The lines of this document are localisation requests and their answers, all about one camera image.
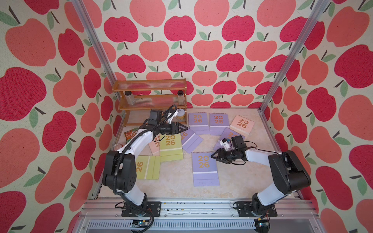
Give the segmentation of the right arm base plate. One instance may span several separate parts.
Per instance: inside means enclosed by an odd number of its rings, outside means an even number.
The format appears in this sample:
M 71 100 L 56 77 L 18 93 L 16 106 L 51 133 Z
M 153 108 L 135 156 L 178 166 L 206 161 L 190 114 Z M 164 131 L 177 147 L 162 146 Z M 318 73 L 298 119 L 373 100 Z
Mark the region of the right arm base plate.
M 263 206 L 260 202 L 235 202 L 232 206 L 238 211 L 240 217 L 276 217 L 275 205 Z

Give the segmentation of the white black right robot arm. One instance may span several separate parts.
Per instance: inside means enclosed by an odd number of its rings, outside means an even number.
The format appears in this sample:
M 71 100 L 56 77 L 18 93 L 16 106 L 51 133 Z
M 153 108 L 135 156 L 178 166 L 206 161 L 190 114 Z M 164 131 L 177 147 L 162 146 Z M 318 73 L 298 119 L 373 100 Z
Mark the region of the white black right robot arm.
M 220 141 L 211 158 L 224 164 L 245 165 L 255 162 L 271 169 L 273 181 L 264 190 L 255 193 L 246 208 L 255 216 L 262 216 L 275 207 L 275 203 L 291 193 L 309 187 L 311 178 L 296 153 L 292 150 L 276 152 L 248 147 L 242 136 Z

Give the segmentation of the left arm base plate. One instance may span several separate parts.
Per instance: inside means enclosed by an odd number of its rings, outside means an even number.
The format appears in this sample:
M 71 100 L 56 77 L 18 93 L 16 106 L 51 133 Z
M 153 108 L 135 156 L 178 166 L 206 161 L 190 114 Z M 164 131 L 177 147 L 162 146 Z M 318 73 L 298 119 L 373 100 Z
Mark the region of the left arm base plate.
M 133 203 L 125 203 L 121 216 L 122 217 L 159 217 L 161 202 L 147 202 L 146 207 L 137 206 Z

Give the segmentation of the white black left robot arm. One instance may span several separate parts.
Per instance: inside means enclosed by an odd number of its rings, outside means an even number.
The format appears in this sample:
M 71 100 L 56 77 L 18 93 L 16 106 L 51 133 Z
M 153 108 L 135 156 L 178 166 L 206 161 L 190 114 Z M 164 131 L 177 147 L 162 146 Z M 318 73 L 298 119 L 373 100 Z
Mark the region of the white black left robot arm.
M 170 106 L 166 111 L 151 110 L 149 118 L 139 127 L 136 136 L 125 146 L 111 150 L 106 155 L 102 184 L 141 213 L 147 210 L 147 195 L 136 185 L 136 159 L 157 135 L 177 135 L 188 129 L 173 121 L 176 115 L 176 105 Z

